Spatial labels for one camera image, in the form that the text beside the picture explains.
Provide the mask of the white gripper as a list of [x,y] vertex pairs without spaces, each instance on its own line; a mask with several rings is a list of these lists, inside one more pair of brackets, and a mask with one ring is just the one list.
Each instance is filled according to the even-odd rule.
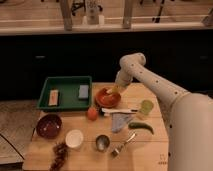
[[128,87],[133,81],[133,78],[126,73],[124,70],[120,70],[115,79],[115,85],[113,87],[112,92],[113,93],[123,93],[126,90],[126,87]]

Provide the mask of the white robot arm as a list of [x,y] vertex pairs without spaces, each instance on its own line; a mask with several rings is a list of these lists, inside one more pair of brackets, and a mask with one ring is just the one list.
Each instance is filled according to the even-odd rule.
[[169,108],[168,171],[213,171],[213,99],[151,72],[145,63],[143,53],[123,56],[115,83],[125,88],[136,78]]

